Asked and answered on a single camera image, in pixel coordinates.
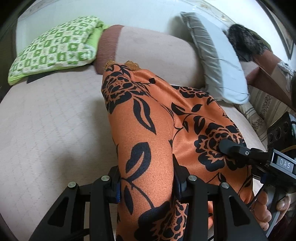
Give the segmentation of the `person's right hand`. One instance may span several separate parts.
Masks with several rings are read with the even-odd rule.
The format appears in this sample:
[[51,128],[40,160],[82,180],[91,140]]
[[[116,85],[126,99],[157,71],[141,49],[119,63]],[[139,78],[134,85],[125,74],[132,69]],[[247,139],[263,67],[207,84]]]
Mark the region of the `person's right hand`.
[[[269,222],[271,221],[272,214],[267,209],[267,203],[268,203],[268,195],[265,191],[260,192],[260,194],[257,197],[257,200],[252,206],[252,214],[256,221],[259,223],[260,227],[263,229],[263,231],[266,231],[269,228]],[[280,211],[280,215],[276,221],[278,223],[281,221],[281,219],[286,214],[287,210],[290,207],[290,197],[285,196],[283,199],[281,199],[277,203],[277,210]]]

